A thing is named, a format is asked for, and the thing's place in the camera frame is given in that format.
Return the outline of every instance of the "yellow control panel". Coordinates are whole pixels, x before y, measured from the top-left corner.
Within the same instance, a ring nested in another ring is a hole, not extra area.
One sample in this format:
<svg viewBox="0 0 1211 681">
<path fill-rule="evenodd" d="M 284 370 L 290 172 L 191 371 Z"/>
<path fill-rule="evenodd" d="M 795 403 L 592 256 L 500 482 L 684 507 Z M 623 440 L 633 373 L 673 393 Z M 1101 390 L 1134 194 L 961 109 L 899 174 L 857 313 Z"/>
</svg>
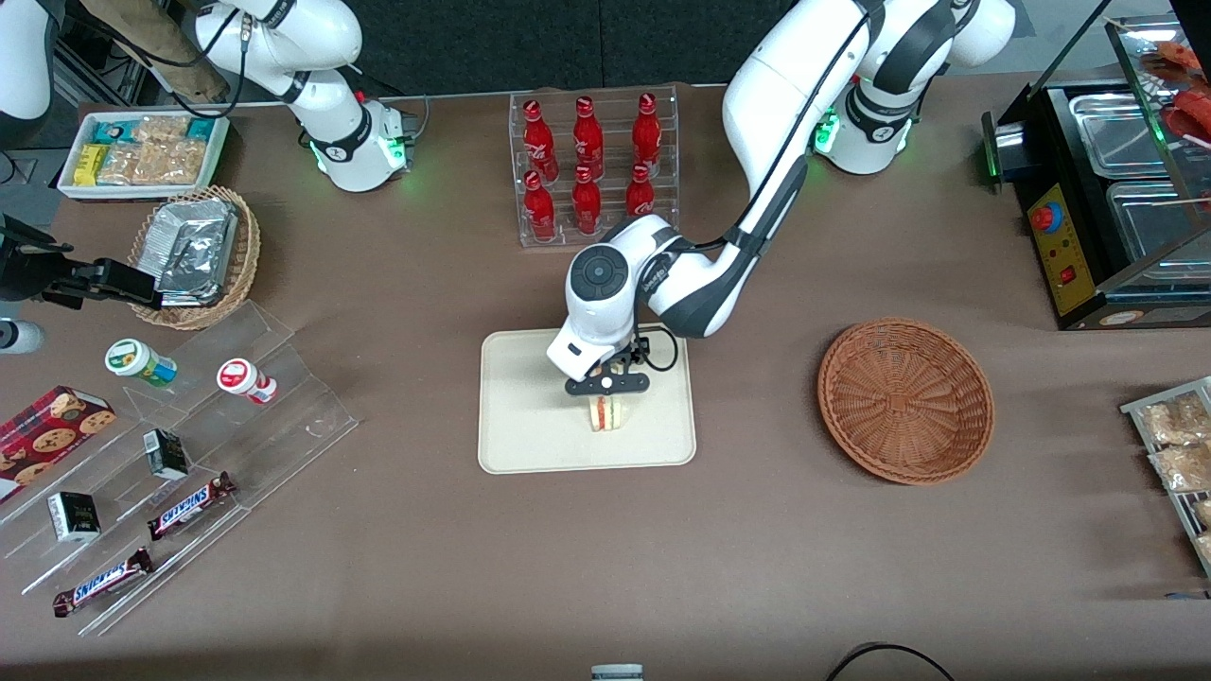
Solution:
<svg viewBox="0 0 1211 681">
<path fill-rule="evenodd" d="M 1031 221 L 1034 244 L 1039 247 L 1051 299 L 1056 302 L 1060 314 L 1066 315 L 1092 298 L 1096 288 L 1060 185 L 1049 189 L 1031 206 L 1026 217 Z"/>
</svg>

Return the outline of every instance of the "red cookie box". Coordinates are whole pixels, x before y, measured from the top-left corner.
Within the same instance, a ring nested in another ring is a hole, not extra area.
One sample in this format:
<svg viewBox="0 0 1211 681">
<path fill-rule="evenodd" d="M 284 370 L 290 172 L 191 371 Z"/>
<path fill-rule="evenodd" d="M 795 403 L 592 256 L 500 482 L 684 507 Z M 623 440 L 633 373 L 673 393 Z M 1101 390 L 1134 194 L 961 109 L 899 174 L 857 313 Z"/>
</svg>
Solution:
<svg viewBox="0 0 1211 681">
<path fill-rule="evenodd" d="M 114 423 L 109 402 L 59 385 L 0 425 L 0 503 Z"/>
</svg>

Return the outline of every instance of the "cookie box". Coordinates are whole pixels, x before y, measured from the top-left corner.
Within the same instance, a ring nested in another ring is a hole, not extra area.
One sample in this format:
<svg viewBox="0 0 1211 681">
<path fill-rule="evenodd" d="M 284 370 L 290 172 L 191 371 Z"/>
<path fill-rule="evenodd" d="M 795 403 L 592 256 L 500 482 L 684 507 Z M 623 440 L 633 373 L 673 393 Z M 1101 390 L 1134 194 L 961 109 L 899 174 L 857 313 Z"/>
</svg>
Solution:
<svg viewBox="0 0 1211 681">
<path fill-rule="evenodd" d="M 117 417 L 109 402 L 59 385 L 0 425 L 0 503 Z"/>
<path fill-rule="evenodd" d="M 212 109 L 202 108 L 203 113 L 212 113 Z M 80 155 L 85 145 L 93 141 L 98 124 L 114 124 L 119 121 L 137 120 L 143 116 L 182 116 L 185 111 L 180 109 L 168 109 L 159 111 L 103 111 L 88 114 L 80 124 L 75 142 L 68 153 L 67 164 L 59 173 L 58 190 L 65 196 L 82 201 L 132 201 L 139 199 L 162 199 L 166 196 L 178 196 L 189 191 L 197 191 L 210 187 L 214 168 L 219 164 L 219 153 L 223 150 L 223 142 L 226 139 L 230 124 L 226 119 L 214 121 L 214 127 L 210 131 L 206 141 L 206 154 L 202 156 L 202 167 L 197 173 L 197 179 L 193 184 L 139 184 L 139 185 L 76 185 L 73 172 L 80 162 Z"/>
</svg>

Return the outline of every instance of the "brown table surface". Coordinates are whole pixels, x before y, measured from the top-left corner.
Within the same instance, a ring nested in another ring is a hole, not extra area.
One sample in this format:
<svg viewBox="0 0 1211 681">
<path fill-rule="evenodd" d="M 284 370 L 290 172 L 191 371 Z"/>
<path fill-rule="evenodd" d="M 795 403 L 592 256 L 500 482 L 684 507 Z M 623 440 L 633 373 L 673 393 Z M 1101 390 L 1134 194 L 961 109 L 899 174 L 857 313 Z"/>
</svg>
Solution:
<svg viewBox="0 0 1211 681">
<path fill-rule="evenodd" d="M 977 179 L 980 114 L 1025 81 L 939 79 L 879 176 L 813 165 L 731 321 L 690 344 L 688 465 L 517 476 L 476 462 L 480 344 L 561 324 L 572 252 L 517 242 L 507 97 L 434 102 L 415 171 L 365 195 L 316 172 L 288 110 L 237 110 L 216 182 L 260 221 L 253 298 L 365 423 L 99 639 L 0 563 L 6 679 L 822 679 L 869 640 L 966 680 L 1211 669 L 1211 605 L 1161 597 L 1206 582 L 1118 412 L 1211 373 L 1211 331 L 1055 331 L 1012 193 Z M 678 92 L 682 222 L 707 240 L 745 183 L 722 88 Z M 53 231 L 125 257 L 150 207 L 65 200 Z M 0 360 L 4 414 L 61 383 L 119 396 L 109 343 L 188 338 L 116 303 L 24 314 L 50 338 Z M 997 431 L 965 477 L 885 483 L 826 434 L 817 362 L 883 315 L 987 372 Z"/>
</svg>

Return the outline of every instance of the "dark wall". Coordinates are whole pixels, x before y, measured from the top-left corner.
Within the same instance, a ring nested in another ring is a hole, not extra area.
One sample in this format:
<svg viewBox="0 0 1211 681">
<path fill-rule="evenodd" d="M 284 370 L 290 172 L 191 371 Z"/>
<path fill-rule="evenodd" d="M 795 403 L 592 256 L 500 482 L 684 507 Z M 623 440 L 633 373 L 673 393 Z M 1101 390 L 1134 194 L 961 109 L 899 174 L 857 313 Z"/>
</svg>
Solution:
<svg viewBox="0 0 1211 681">
<path fill-rule="evenodd" d="M 365 35 L 357 65 L 409 95 L 724 82 L 794 4 L 346 1 Z"/>
</svg>

